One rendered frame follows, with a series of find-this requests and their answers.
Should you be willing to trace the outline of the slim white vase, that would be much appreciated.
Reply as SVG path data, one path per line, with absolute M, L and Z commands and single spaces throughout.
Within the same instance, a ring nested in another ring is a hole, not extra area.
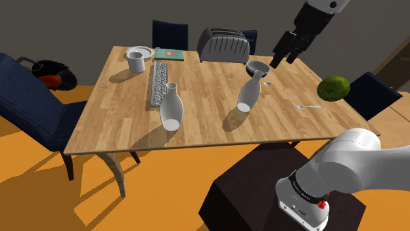
M 256 70 L 251 80 L 248 81 L 241 89 L 237 101 L 237 108 L 241 112 L 249 112 L 257 102 L 260 96 L 260 81 L 262 76 L 263 72 Z

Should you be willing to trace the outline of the green round fruit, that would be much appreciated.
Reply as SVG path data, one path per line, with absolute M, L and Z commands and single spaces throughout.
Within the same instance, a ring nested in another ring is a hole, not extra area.
M 350 83 L 341 76 L 330 76 L 325 78 L 317 86 L 318 96 L 325 101 L 335 102 L 343 99 L 350 91 Z

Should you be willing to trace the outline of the dark robot stand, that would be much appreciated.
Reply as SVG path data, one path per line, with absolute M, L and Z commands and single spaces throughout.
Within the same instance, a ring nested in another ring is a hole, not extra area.
M 287 142 L 260 144 L 215 179 L 198 213 L 209 231 L 307 231 L 275 194 L 276 182 L 307 162 Z

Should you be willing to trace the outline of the grey patterned long tray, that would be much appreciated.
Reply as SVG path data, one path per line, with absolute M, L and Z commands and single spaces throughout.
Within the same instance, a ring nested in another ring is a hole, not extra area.
M 160 107 L 161 101 L 166 95 L 168 83 L 168 63 L 154 61 L 152 75 L 152 89 L 150 96 L 150 106 L 153 108 Z

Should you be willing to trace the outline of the white plate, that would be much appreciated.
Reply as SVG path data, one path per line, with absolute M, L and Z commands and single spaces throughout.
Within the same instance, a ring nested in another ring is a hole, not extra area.
M 154 56 L 154 51 L 151 48 L 145 46 L 134 46 L 128 48 L 128 50 L 124 54 L 124 58 L 126 60 L 128 59 L 129 53 L 131 53 L 132 58 L 143 58 L 144 60 Z

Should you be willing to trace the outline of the wooden dining table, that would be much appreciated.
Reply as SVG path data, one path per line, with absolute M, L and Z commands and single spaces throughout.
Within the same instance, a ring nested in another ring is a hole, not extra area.
M 65 148 L 70 155 L 104 157 L 120 185 L 125 180 L 118 152 L 324 140 L 351 128 L 371 129 L 343 100 L 321 100 L 320 79 L 301 60 L 270 70 L 263 81 L 271 85 L 264 85 L 256 105 L 242 113 L 237 100 L 250 79 L 245 66 L 200 62 L 196 52 L 187 51 L 184 61 L 168 64 L 168 79 L 177 84 L 183 103 L 180 128 L 168 132 L 158 110 L 150 107 L 154 62 L 148 60 L 143 73 L 132 73 L 125 52 L 125 47 L 112 48 Z

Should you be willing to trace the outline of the light wooden furniture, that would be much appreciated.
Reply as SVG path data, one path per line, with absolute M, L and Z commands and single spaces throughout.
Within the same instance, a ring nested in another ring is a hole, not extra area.
M 384 148 L 410 145 L 410 93 L 400 94 L 398 101 L 369 121 L 381 133 L 379 139 Z

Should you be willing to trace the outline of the green book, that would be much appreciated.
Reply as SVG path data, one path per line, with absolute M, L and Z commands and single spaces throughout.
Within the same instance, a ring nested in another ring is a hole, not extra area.
M 154 55 L 156 60 L 184 61 L 182 50 L 155 48 Z

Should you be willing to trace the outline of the wide white vase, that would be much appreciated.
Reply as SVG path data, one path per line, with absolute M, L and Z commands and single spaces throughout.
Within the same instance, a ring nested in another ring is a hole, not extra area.
M 160 119 L 165 130 L 176 131 L 181 126 L 183 119 L 183 104 L 177 94 L 176 83 L 167 83 L 166 90 L 160 105 Z

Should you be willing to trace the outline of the grey toaster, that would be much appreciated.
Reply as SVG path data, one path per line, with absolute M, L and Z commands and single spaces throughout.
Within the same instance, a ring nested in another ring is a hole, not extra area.
M 250 42 L 239 30 L 206 28 L 197 45 L 200 62 L 232 62 L 246 64 L 250 56 Z

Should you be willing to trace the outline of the black and red round appliance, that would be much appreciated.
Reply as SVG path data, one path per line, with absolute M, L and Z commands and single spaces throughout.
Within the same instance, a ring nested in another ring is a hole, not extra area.
M 69 67 L 63 63 L 52 60 L 34 61 L 21 56 L 16 60 L 33 64 L 31 68 L 26 69 L 45 84 L 46 88 L 54 91 L 71 91 L 78 85 L 76 76 L 70 71 Z

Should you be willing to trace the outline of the white cup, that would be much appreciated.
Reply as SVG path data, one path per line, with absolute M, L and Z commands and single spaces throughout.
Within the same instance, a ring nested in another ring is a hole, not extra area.
M 133 73 L 141 73 L 145 70 L 143 54 L 137 51 L 127 53 L 129 70 Z

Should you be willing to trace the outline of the grey bowl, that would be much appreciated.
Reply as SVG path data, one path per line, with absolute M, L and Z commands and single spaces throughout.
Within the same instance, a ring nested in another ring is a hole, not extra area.
M 263 73 L 262 77 L 265 77 L 269 73 L 270 68 L 267 64 L 260 62 L 258 60 L 249 60 L 246 63 L 246 72 L 250 77 L 252 77 L 257 70 Z

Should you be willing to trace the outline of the dark blue chair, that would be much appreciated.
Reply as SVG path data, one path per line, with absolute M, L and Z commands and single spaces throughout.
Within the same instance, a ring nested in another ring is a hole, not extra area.
M 367 121 L 402 97 L 371 72 L 350 83 L 350 91 L 344 100 Z
M 63 104 L 45 84 L 5 53 L 0 53 L 0 116 L 52 152 L 60 152 L 68 179 L 73 161 L 64 149 L 86 102 Z
M 153 20 L 152 47 L 187 51 L 189 48 L 189 25 Z
M 255 55 L 258 31 L 257 30 L 241 30 L 241 33 L 249 41 L 250 55 Z

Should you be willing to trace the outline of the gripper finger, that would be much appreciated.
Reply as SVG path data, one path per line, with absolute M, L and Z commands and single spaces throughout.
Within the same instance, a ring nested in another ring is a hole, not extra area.
M 277 68 L 281 60 L 290 52 L 290 47 L 292 46 L 296 34 L 291 31 L 285 31 L 284 35 L 279 39 L 275 48 L 273 49 L 273 59 L 270 63 L 272 68 Z
M 286 61 L 289 64 L 292 64 L 295 59 L 309 47 L 309 45 L 310 38 L 306 36 L 297 36 L 289 47 L 288 57 L 286 58 Z

